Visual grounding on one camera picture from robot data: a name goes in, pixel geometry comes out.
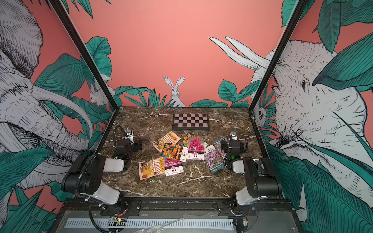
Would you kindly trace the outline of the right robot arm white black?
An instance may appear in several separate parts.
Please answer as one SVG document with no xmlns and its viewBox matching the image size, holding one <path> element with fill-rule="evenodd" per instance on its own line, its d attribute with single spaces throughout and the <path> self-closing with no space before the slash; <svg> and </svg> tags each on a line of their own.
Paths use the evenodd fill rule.
<svg viewBox="0 0 373 233">
<path fill-rule="evenodd" d="M 276 178 L 276 172 L 269 158 L 242 157 L 247 147 L 232 137 L 222 141 L 220 149 L 225 153 L 223 161 L 225 168 L 245 176 L 245 187 L 236 192 L 238 205 L 247 206 L 264 198 L 281 195 L 282 186 Z"/>
</svg>

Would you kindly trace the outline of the purple flower seed packet front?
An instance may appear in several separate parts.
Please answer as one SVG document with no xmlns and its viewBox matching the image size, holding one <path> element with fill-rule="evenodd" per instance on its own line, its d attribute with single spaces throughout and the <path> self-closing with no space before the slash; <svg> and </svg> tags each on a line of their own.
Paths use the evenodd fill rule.
<svg viewBox="0 0 373 233">
<path fill-rule="evenodd" d="M 215 174 L 224 169 L 223 157 L 213 145 L 207 146 L 205 148 L 204 159 L 205 161 L 207 161 L 207 165 L 212 174 Z"/>
</svg>

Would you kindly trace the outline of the purple flower seed packet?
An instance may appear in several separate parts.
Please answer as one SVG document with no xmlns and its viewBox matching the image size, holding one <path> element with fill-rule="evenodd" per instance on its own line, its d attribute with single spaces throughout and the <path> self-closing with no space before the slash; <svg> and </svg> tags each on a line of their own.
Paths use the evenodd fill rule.
<svg viewBox="0 0 373 233">
<path fill-rule="evenodd" d="M 226 136 L 219 138 L 213 142 L 213 146 L 215 147 L 216 151 L 219 153 L 219 155 L 224 158 L 227 154 L 222 148 L 223 145 L 228 143 L 228 139 Z"/>
<path fill-rule="evenodd" d="M 213 145 L 207 146 L 205 148 L 204 159 L 205 161 L 207 161 L 207 165 L 212 174 L 215 174 L 224 169 L 223 157 Z"/>
</svg>

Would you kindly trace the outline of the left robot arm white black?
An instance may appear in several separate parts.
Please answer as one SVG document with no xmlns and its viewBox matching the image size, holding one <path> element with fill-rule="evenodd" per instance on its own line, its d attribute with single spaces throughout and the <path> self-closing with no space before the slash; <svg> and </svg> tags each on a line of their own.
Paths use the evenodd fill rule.
<svg viewBox="0 0 373 233">
<path fill-rule="evenodd" d="M 134 152 L 142 150 L 142 142 L 129 138 L 119 140 L 115 146 L 117 158 L 100 154 L 80 155 L 63 178 L 61 189 L 85 200 L 100 204 L 117 204 L 120 192 L 102 181 L 105 172 L 125 172 L 131 165 Z"/>
</svg>

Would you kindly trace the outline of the pink flower seed packet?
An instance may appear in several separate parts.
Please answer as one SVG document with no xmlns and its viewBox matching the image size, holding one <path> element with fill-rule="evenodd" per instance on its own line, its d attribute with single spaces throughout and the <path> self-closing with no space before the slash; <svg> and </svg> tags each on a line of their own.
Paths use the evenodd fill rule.
<svg viewBox="0 0 373 233">
<path fill-rule="evenodd" d="M 165 158 L 164 168 L 166 177 L 181 174 L 184 172 L 182 162 L 170 158 Z"/>
<path fill-rule="evenodd" d="M 191 137 L 189 139 L 187 160 L 204 160 L 205 140 L 202 137 Z"/>
</svg>

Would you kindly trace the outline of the sunflower shop seed packet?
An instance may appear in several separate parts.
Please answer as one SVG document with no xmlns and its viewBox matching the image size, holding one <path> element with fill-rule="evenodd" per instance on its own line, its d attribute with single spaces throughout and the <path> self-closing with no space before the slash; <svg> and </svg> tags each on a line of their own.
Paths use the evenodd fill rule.
<svg viewBox="0 0 373 233">
<path fill-rule="evenodd" d="M 167 152 L 172 146 L 179 142 L 181 138 L 173 131 L 169 131 L 160 140 L 156 141 L 153 146 L 161 153 Z"/>
<path fill-rule="evenodd" d="M 164 158 L 139 162 L 139 179 L 145 180 L 165 173 Z"/>
</svg>

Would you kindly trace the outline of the orange marigold seed packet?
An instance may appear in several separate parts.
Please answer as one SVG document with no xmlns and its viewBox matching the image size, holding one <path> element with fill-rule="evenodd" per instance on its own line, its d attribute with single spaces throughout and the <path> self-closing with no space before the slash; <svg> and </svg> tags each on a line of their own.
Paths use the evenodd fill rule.
<svg viewBox="0 0 373 233">
<path fill-rule="evenodd" d="M 162 149 L 162 156 L 165 158 L 185 162 L 187 160 L 187 147 L 180 145 L 166 144 Z"/>
<path fill-rule="evenodd" d="M 195 138 L 195 135 L 188 133 L 186 136 L 184 136 L 183 139 L 183 146 L 184 147 L 189 147 L 191 139 Z"/>
</svg>

